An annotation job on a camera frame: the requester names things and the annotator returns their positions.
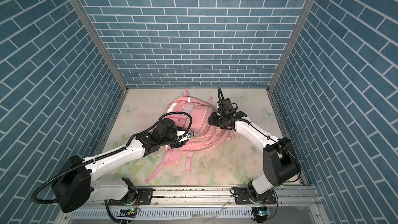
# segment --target pink backpack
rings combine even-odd
[[[165,166],[174,163],[185,154],[188,154],[185,169],[187,172],[190,172],[193,152],[215,149],[222,142],[230,140],[234,136],[231,131],[211,126],[207,122],[210,115],[216,112],[211,106],[213,97],[210,97],[207,102],[202,102],[201,100],[190,97],[188,89],[185,89],[182,95],[170,104],[166,112],[189,113],[192,117],[190,130],[194,131],[195,137],[180,148],[171,149],[170,146],[167,146],[163,162],[145,179],[146,183],[151,181]],[[189,119],[186,115],[176,114],[167,116],[167,118],[172,119],[177,127],[182,127],[184,130],[189,125]]]

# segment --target black mounting plate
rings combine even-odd
[[[250,196],[249,196],[249,192],[248,192],[247,188],[233,187],[232,190],[234,191],[234,194],[235,194],[235,204],[237,204],[237,205],[254,204],[250,200]],[[267,191],[265,193],[265,196],[269,199],[270,202],[268,202],[268,199],[266,197],[264,197],[265,202],[264,202],[264,200],[262,200],[258,204],[262,204],[262,205],[263,204],[265,204],[265,205],[276,204],[276,197],[271,191]]]
[[[152,194],[153,194],[153,189],[137,189],[139,196],[139,203],[138,206],[140,205],[150,205],[150,202],[152,200]],[[109,200],[108,205],[109,206],[126,206],[125,205],[125,199],[121,200]]]

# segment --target blue brick wall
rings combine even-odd
[[[129,87],[266,87],[305,0],[81,0]]]
[[[332,223],[398,223],[398,0],[316,0],[274,94]]]
[[[0,80],[0,223],[53,222],[32,191],[93,153],[121,90],[67,0],[0,0]]]

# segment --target metal corner post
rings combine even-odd
[[[275,73],[271,78],[271,82],[269,83],[268,86],[268,91],[272,92],[274,87],[276,86],[276,83],[282,73],[283,67],[285,66],[287,59],[289,58],[290,53],[292,52],[293,46],[295,45],[297,38],[299,37],[299,34],[301,32],[302,27],[304,26],[304,23],[310,14],[311,8],[314,5],[315,0],[306,0],[304,3],[304,6],[301,10],[300,16],[297,19],[297,23],[291,33],[291,36],[289,38],[289,41],[286,45],[285,50],[282,53],[281,59],[276,67]]]
[[[97,31],[94,28],[93,23],[91,22],[90,18],[88,17],[86,11],[83,8],[82,3],[80,0],[69,0],[70,4],[72,5],[73,9],[77,13],[77,16],[82,21],[84,27],[86,28],[88,34],[92,38],[94,44],[98,48],[99,52],[102,55],[102,58],[105,60],[109,69],[111,70],[113,76],[116,78],[116,81],[119,83],[120,87],[122,88],[123,92],[127,92],[127,85],[124,82],[122,76],[120,75],[119,71],[117,70],[115,64],[112,61],[111,56],[109,55],[105,45],[103,44],[100,36],[98,35]]]

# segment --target floral table surface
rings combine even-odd
[[[125,144],[130,135],[140,132],[156,122],[167,106],[183,89],[131,89],[129,90],[115,125],[103,151]],[[216,89],[190,89],[192,97],[207,101],[214,97]],[[239,106],[252,121],[267,132],[282,137],[265,89],[223,89],[224,97]],[[234,132],[230,141],[214,150],[195,152],[191,172],[185,171],[186,155],[179,161],[162,169],[148,184],[144,182],[155,168],[162,163],[166,148],[146,157],[127,162],[106,173],[101,180],[117,180],[128,177],[134,185],[239,185],[247,184],[262,173],[262,151],[244,136]]]

